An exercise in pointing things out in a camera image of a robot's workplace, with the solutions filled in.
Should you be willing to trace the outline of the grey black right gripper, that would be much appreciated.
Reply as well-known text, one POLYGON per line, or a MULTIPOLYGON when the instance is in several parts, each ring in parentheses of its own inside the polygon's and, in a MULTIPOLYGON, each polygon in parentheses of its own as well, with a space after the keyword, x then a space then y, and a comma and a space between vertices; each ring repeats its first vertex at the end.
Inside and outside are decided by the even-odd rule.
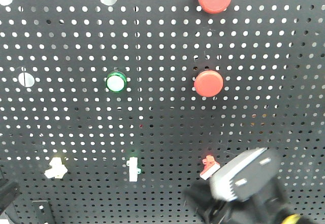
POLYGON ((274 150, 246 150, 185 190, 185 203, 204 223, 300 223, 278 178, 274 150))

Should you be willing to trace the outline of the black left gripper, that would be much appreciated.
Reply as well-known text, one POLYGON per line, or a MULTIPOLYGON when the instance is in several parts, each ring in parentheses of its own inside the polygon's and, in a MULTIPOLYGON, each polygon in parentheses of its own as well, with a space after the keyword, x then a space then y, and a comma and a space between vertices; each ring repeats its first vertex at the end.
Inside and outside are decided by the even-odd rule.
POLYGON ((17 199, 20 195, 20 186, 15 181, 1 179, 1 214, 17 199))

